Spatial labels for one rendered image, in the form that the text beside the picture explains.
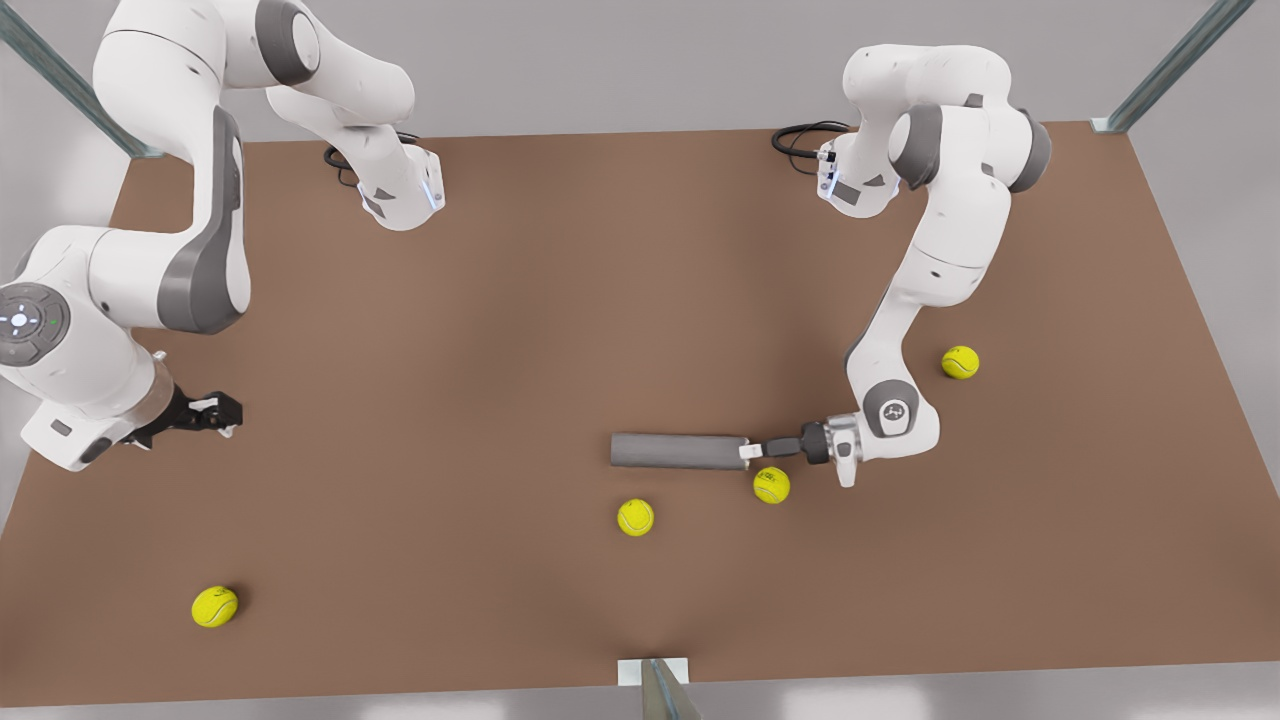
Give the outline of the grey tennis ball tube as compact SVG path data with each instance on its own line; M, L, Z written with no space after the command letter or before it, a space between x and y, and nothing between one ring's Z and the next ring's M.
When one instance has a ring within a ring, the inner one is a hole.
M611 465L614 468L668 468L700 470L745 470L745 437L668 436L614 433L611 437Z

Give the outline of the silver frame post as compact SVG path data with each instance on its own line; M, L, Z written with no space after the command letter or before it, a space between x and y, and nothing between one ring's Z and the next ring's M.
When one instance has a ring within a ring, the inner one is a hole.
M640 688L643 720L703 720L687 693L687 659L623 659L616 666L618 685Z
M1125 135L1254 5L1215 0L1146 78L1107 117L1091 118L1097 135Z
M86 119L131 159L163 158L164 151L141 142L106 114L90 83L10 5L0 0L0 41L38 73Z

